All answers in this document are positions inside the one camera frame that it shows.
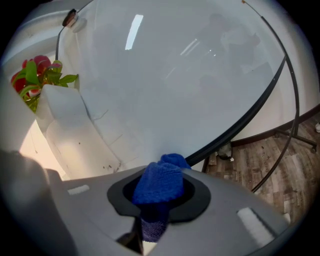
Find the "red flower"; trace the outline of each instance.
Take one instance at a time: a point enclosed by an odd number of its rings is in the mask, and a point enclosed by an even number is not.
[[[26,59],[24,62],[22,62],[22,68],[23,69],[25,69],[26,68],[26,66],[27,66],[27,62],[28,62],[28,60]]]
[[[43,74],[47,67],[51,66],[51,61],[47,56],[38,55],[34,57],[34,62],[36,64],[36,72],[38,75]]]
[[[61,65],[59,63],[52,63],[51,67],[60,68]]]
[[[30,90],[30,92],[31,92],[32,94],[37,94],[37,93],[39,92],[39,89]]]
[[[14,74],[11,78],[11,84],[13,83],[13,81],[15,80],[16,76],[19,74],[19,72],[17,72],[16,74]],[[15,81],[15,83],[13,84],[13,87],[15,88],[15,90],[19,93],[26,85],[26,79],[25,78],[21,78],[18,79],[17,81]]]

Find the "blue cloth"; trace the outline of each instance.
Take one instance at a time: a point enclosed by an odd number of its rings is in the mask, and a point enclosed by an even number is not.
[[[173,153],[173,154],[162,155],[158,164],[161,165],[163,163],[172,164],[172,165],[180,167],[180,168],[191,169],[191,167],[187,163],[186,159],[180,154]]]
[[[141,209],[142,239],[156,243],[168,225],[170,201],[184,194],[181,168],[191,169],[182,155],[164,154],[145,169],[132,197]]]

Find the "clear glass tabletop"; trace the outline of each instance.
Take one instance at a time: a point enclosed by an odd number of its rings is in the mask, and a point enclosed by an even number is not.
[[[82,27],[62,30],[58,59],[79,74],[89,117],[127,168],[214,141],[259,100],[284,59],[240,0],[94,0],[78,15]]]

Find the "wooden floor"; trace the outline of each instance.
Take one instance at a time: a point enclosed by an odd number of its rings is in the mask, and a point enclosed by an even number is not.
[[[290,215],[291,223],[299,220],[313,202],[320,181],[320,133],[315,124],[320,113],[299,125],[298,135],[317,142],[317,152],[311,146],[291,139],[283,159],[271,177],[256,194],[282,214]],[[206,173],[241,183],[251,190],[273,166],[288,137],[278,135],[233,148],[234,161],[216,158],[216,165],[206,167]]]

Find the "black metal frame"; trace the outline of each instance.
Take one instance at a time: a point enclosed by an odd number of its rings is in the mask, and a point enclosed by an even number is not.
[[[281,159],[283,158],[289,143],[291,141],[291,138],[295,138],[296,140],[302,141],[304,143],[307,143],[309,145],[312,146],[312,149],[314,152],[317,151],[317,143],[315,143],[314,141],[311,141],[309,139],[303,138],[301,136],[298,136],[298,130],[299,130],[299,116],[300,116],[300,103],[299,103],[299,91],[298,91],[298,84],[297,84],[297,79],[295,76],[295,71],[294,68],[292,66],[290,57],[288,56],[288,53],[286,51],[286,48],[284,47],[282,41],[280,40],[279,36],[277,35],[277,33],[275,32],[275,30],[271,27],[271,25],[269,24],[269,22],[262,16],[260,15],[250,4],[248,4],[247,2],[245,2],[251,9],[253,9],[259,16],[260,18],[264,21],[264,23],[268,26],[268,28],[271,30],[271,32],[273,33],[273,35],[275,36],[276,40],[278,41],[278,43],[281,46],[281,49],[284,53],[284,56],[286,58],[286,63],[288,65],[289,71],[290,71],[290,75],[291,75],[291,79],[292,79],[292,84],[293,84],[293,91],[294,91],[294,100],[295,100],[295,116],[294,116],[294,120],[293,120],[293,124],[292,124],[292,128],[290,132],[284,131],[284,130],[280,130],[280,129],[276,129],[276,133],[279,134],[283,134],[288,136],[288,139],[284,145],[284,148],[280,154],[280,156],[278,157],[278,159],[275,161],[274,165],[272,166],[272,168],[270,169],[270,171],[263,177],[263,179],[251,190],[253,193],[256,192],[266,181],[267,179],[271,176],[271,174],[274,172],[274,170],[277,168],[278,164],[280,163]]]

